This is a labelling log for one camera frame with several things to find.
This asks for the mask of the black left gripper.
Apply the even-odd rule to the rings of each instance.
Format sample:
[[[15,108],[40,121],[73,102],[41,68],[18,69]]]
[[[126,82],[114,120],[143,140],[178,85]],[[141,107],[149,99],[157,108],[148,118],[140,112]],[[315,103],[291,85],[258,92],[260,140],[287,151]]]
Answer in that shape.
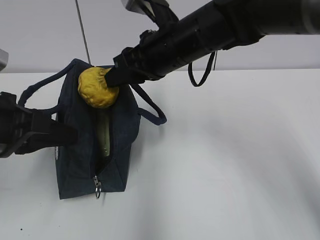
[[[17,96],[0,93],[0,156],[24,155],[44,148],[72,145],[78,131],[49,114],[22,107]]]

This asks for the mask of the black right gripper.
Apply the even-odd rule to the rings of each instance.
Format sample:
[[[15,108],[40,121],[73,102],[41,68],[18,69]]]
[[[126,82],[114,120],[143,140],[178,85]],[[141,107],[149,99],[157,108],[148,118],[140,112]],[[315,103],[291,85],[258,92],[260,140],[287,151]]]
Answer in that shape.
[[[124,48],[113,61],[114,67],[104,75],[109,88],[164,78],[175,70],[173,30],[146,30],[137,46]]]

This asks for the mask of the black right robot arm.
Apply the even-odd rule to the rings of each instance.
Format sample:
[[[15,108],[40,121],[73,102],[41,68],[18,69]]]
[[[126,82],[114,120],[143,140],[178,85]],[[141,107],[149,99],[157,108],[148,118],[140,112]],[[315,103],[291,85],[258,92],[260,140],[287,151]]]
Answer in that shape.
[[[109,87],[157,81],[218,50],[257,43],[267,35],[317,35],[317,0],[212,0],[179,19],[165,0],[125,0],[158,30],[146,30],[139,44],[125,48],[105,75]]]

